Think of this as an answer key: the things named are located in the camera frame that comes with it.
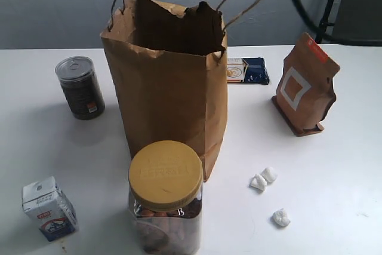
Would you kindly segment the plastic jar yellow lid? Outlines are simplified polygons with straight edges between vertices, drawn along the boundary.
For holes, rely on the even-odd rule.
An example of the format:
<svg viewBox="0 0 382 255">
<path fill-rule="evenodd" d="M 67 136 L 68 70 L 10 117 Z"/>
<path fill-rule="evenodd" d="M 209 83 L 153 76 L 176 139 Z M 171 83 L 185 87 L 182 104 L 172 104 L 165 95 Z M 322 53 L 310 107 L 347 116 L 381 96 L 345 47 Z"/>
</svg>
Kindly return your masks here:
<svg viewBox="0 0 382 255">
<path fill-rule="evenodd" d="M 128 170 L 129 211 L 147 254 L 195 254 L 201 246 L 203 169 L 184 143 L 149 144 Z"/>
</svg>

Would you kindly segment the white blue milk carton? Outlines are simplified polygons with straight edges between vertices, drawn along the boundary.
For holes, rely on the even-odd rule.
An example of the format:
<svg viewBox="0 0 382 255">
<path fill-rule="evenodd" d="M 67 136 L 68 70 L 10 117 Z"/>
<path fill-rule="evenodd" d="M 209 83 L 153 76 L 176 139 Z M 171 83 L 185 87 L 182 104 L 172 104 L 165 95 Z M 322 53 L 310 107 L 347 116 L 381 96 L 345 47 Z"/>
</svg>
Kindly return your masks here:
<svg viewBox="0 0 382 255">
<path fill-rule="evenodd" d="M 79 229 L 75 209 L 53 176 L 22 188 L 22 209 L 52 242 Z"/>
</svg>

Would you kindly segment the brown stand-up coffee pouch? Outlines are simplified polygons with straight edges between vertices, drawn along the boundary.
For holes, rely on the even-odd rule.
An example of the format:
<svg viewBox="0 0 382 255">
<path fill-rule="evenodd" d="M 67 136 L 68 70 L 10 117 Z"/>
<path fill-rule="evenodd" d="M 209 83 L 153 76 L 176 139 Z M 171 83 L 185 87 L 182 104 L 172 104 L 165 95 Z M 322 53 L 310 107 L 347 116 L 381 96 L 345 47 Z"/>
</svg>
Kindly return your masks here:
<svg viewBox="0 0 382 255">
<path fill-rule="evenodd" d="M 340 66 L 306 32 L 284 58 L 272 102 L 297 137 L 324 130 L 321 122 L 337 99 L 333 78 L 339 71 Z"/>
</svg>

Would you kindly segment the navy blue flat packet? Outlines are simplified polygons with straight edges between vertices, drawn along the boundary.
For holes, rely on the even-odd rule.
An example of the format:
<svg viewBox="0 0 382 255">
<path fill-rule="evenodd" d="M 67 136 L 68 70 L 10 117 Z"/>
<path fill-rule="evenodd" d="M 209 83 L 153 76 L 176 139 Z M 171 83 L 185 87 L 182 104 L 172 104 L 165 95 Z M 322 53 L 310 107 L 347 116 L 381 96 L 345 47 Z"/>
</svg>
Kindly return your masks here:
<svg viewBox="0 0 382 255">
<path fill-rule="evenodd" d="M 228 58 L 226 73 L 228 83 L 270 84 L 265 60 L 262 57 Z"/>
</svg>

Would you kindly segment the white backdrop cloth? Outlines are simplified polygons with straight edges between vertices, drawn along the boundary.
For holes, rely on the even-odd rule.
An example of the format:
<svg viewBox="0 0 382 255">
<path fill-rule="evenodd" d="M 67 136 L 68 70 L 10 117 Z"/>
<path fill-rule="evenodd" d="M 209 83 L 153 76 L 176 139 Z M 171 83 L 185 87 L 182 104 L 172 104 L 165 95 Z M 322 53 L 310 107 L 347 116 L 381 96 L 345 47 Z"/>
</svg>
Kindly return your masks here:
<svg viewBox="0 0 382 255">
<path fill-rule="evenodd" d="M 230 20 L 254 0 L 160 0 L 192 7 L 206 1 Z M 113 0 L 1 0 L 1 48 L 100 48 Z M 228 43 L 293 44 L 307 30 L 291 0 L 262 0 L 227 30 Z"/>
</svg>

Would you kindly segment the brown paper bag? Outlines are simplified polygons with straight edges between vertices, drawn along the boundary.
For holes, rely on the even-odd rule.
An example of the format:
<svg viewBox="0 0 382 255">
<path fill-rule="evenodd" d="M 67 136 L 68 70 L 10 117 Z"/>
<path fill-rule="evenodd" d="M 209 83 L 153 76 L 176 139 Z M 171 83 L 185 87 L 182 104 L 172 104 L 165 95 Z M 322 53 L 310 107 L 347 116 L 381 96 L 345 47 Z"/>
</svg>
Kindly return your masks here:
<svg viewBox="0 0 382 255">
<path fill-rule="evenodd" d="M 162 140 L 182 142 L 198 154 L 208 180 L 227 124 L 229 24 L 205 1 L 121 2 L 101 40 L 130 154 Z"/>
</svg>

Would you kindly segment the white foam piece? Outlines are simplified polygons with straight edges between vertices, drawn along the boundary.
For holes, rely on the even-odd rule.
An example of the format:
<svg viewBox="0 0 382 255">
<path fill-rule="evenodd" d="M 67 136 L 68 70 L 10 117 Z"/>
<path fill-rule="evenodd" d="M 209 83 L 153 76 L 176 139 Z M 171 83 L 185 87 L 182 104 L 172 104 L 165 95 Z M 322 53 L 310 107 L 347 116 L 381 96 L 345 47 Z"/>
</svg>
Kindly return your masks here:
<svg viewBox="0 0 382 255">
<path fill-rule="evenodd" d="M 264 192 L 267 187 L 267 181 L 261 174 L 255 174 L 249 185 L 260 192 Z"/>
<path fill-rule="evenodd" d="M 273 183 L 278 178 L 278 174 L 273 167 L 266 167 L 260 175 L 267 183 Z"/>
<path fill-rule="evenodd" d="M 290 224 L 290 219 L 284 208 L 276 210 L 272 215 L 273 221 L 280 227 L 284 228 Z"/>
</svg>

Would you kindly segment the dark tin can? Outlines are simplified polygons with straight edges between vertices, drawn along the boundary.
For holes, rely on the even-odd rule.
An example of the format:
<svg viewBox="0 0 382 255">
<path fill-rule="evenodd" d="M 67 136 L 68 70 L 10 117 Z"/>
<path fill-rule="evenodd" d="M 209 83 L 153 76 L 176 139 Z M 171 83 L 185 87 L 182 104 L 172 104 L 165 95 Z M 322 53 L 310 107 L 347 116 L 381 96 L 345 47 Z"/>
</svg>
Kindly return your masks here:
<svg viewBox="0 0 382 255">
<path fill-rule="evenodd" d="M 105 103 L 90 58 L 66 58 L 57 64 L 55 73 L 75 118 L 90 120 L 104 112 Z"/>
</svg>

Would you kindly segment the black metal stand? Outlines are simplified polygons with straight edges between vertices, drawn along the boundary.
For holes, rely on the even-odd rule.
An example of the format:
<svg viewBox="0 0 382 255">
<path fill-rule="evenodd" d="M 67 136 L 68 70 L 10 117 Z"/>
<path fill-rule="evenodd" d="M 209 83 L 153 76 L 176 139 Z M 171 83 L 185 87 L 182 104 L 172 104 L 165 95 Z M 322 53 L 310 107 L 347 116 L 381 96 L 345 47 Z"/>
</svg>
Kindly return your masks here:
<svg viewBox="0 0 382 255">
<path fill-rule="evenodd" d="M 319 22 L 319 28 L 324 33 L 329 27 L 334 27 L 335 23 L 329 20 L 335 0 L 327 0 L 323 16 Z"/>
</svg>

